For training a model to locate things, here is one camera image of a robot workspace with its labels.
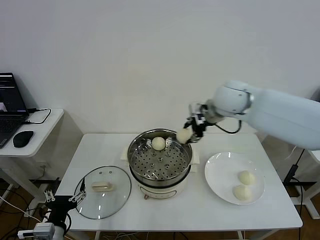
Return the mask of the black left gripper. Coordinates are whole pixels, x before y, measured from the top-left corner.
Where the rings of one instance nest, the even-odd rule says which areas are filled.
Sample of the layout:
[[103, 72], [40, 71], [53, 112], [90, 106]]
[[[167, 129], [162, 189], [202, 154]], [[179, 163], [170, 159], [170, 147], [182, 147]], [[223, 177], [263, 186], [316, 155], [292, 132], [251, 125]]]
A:
[[54, 196], [51, 189], [44, 192], [47, 207], [50, 209], [48, 222], [54, 225], [64, 224], [70, 210], [77, 207], [77, 202], [81, 202], [86, 197], [85, 178], [80, 181], [79, 190], [73, 196]]

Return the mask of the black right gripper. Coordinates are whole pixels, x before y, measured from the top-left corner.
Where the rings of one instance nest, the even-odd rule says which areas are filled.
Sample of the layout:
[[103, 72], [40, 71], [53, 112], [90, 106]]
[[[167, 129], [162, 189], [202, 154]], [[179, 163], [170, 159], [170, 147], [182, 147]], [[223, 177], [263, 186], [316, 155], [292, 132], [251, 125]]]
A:
[[198, 123], [195, 119], [191, 121], [187, 121], [184, 124], [185, 129], [191, 129], [193, 131], [193, 135], [190, 137], [190, 139], [187, 141], [188, 144], [195, 144], [197, 143], [200, 138], [204, 136], [204, 132], [207, 128], [207, 121], [201, 121]]

